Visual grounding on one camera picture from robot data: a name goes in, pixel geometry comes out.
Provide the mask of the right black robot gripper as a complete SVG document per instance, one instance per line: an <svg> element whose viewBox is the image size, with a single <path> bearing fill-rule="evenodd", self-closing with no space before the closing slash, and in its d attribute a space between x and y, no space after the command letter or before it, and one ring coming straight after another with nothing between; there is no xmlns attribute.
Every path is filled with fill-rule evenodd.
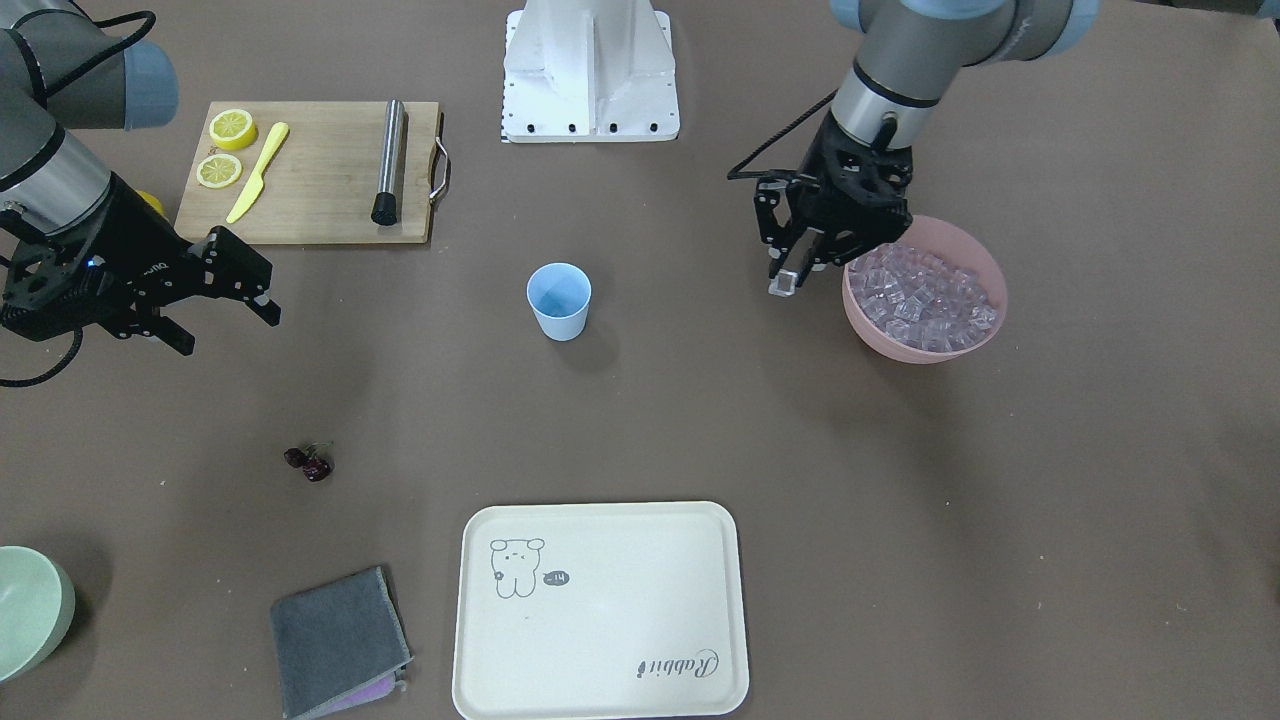
<svg viewBox="0 0 1280 720"><path fill-rule="evenodd" d="M224 225L198 243L183 240L118 174L68 229L38 231L33 215L13 201L3 209L3 228L18 240L3 287L3 328L22 338L46 341L87 325L133 334L140 324L143 337L191 356L195 337L151 311L195 295L242 302L270 327L282 322L266 258Z"/></svg>

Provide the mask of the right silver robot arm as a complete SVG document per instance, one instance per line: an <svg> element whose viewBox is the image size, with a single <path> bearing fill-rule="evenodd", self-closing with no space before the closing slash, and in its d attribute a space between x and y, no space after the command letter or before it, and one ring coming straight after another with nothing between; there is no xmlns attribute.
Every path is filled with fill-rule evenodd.
<svg viewBox="0 0 1280 720"><path fill-rule="evenodd" d="M192 354L163 309L192 297L242 302L269 325L271 263L230 229L188 241L79 138L78 129L168 124L179 104L148 10L105 20L73 1L1 9L3 328L42 342L97 325Z"/></svg>

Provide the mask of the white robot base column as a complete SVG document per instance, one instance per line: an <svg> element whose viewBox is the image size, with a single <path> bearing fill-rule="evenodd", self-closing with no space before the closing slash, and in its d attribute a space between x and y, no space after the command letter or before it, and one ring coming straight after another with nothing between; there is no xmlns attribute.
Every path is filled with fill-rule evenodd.
<svg viewBox="0 0 1280 720"><path fill-rule="evenodd" d="M672 23L649 1L527 1L506 17L500 140L678 137Z"/></svg>

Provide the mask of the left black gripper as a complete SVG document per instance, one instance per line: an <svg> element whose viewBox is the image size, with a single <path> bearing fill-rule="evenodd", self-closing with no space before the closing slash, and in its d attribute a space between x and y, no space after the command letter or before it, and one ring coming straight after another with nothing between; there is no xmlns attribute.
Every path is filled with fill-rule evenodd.
<svg viewBox="0 0 1280 720"><path fill-rule="evenodd" d="M797 169L755 172L756 224L768 245L771 282L794 247L795 270L808 275L829 264L842 266L906 232L913 223L906 199L913 152L890 149L897 131L897 119L883 117L864 145L826 114Z"/></svg>

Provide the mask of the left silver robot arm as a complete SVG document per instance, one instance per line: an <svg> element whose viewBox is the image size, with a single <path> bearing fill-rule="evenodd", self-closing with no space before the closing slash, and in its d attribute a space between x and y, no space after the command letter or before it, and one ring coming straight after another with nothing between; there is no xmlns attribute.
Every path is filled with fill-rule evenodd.
<svg viewBox="0 0 1280 720"><path fill-rule="evenodd" d="M749 170L769 249L769 292L790 296L827 266L892 243L913 223L913 145L957 73L1032 61L1080 41L1096 1L833 1L861 44L841 86L808 110L820 123L795 169Z"/></svg>

